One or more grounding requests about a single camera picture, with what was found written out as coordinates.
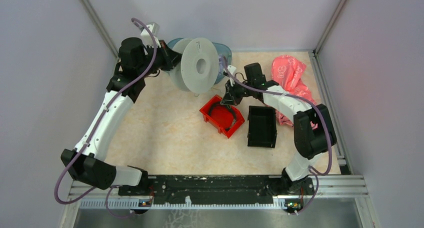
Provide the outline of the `grey plastic cable spool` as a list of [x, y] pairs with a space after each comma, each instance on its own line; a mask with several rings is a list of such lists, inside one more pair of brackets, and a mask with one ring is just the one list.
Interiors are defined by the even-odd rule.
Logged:
[[181, 61], [168, 74], [182, 91], [202, 94], [215, 84], [220, 71], [219, 55], [213, 43], [204, 38], [183, 38], [172, 48], [182, 55]]

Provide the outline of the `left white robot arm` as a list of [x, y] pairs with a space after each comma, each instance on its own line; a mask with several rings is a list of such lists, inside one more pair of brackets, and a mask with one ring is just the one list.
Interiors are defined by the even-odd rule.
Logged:
[[182, 53], [173, 51], [163, 40], [152, 45], [130, 37], [121, 42], [118, 55], [120, 61], [93, 122], [75, 147], [65, 149], [60, 159], [75, 181], [101, 190], [129, 186], [136, 194], [144, 195], [150, 188], [146, 170], [114, 166], [105, 159], [113, 136], [146, 86], [145, 77], [175, 68]]

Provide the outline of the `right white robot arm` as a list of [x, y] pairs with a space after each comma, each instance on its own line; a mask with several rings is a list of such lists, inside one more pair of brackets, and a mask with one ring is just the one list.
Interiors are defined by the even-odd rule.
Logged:
[[332, 147], [337, 143], [329, 109], [324, 104], [290, 94], [276, 81], [268, 80], [259, 63], [244, 67], [245, 81], [236, 78], [236, 68], [224, 67], [223, 74], [229, 78], [225, 84], [224, 105], [237, 106], [243, 98], [253, 97], [267, 107], [273, 108], [293, 124], [296, 152], [282, 171], [281, 187], [287, 194], [295, 194], [301, 181], [309, 174], [318, 175], [315, 162], [322, 154], [328, 154], [328, 165], [322, 175], [328, 175], [332, 167]]

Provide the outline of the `red plastic bin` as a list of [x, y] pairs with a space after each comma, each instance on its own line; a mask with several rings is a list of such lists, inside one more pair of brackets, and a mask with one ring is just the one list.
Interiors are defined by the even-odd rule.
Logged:
[[231, 105], [221, 105], [222, 97], [214, 95], [199, 112], [203, 120], [217, 129], [219, 134], [223, 134], [228, 139], [245, 123], [242, 113]]

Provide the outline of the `purple cloth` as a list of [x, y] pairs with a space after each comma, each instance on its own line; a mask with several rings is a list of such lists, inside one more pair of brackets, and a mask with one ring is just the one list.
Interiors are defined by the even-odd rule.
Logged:
[[219, 72], [218, 72], [218, 74], [220, 76], [223, 76], [224, 72], [225, 72], [225, 67], [228, 65], [228, 60], [224, 55], [219, 55], [218, 61], [219, 61]]

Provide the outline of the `black plastic bin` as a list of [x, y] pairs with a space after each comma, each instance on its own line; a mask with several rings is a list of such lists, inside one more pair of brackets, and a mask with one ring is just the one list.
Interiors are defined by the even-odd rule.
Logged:
[[253, 106], [248, 108], [247, 146], [260, 148], [275, 148], [277, 140], [277, 125], [275, 109], [268, 106]]

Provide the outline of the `teal plastic basin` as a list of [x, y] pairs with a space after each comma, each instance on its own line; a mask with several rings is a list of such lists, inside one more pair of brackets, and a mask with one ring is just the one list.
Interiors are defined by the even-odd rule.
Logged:
[[[192, 40], [192, 38], [176, 38], [176, 39], [169, 41], [167, 43], [167, 46], [170, 49], [174, 50], [174, 48], [176, 47], [176, 45], [178, 43], [180, 43], [180, 44], [183, 43], [182, 40], [190, 42]], [[221, 44], [221, 43], [213, 42], [212, 44], [214, 45], [215, 49], [217, 50], [218, 56], [219, 55], [225, 56], [226, 59], [227, 59], [227, 64], [230, 65], [231, 62], [232, 62], [232, 51], [231, 51], [231, 49], [228, 46]], [[222, 81], [222, 79], [224, 78], [224, 76], [225, 75], [219, 75], [218, 74], [214, 84], [217, 85], [218, 83], [220, 83]]]

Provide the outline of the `pink patterned cloth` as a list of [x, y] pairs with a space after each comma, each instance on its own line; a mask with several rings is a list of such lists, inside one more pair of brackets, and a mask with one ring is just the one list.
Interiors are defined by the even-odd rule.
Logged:
[[317, 105], [310, 89], [303, 83], [307, 66], [291, 55], [280, 55], [271, 64], [271, 79], [291, 95], [305, 98]]

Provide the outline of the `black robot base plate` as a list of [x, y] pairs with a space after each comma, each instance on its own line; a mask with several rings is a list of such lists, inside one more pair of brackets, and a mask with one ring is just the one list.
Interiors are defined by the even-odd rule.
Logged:
[[286, 181], [281, 175], [150, 175], [120, 196], [147, 196], [155, 205], [270, 205], [274, 197], [313, 195], [310, 177]]

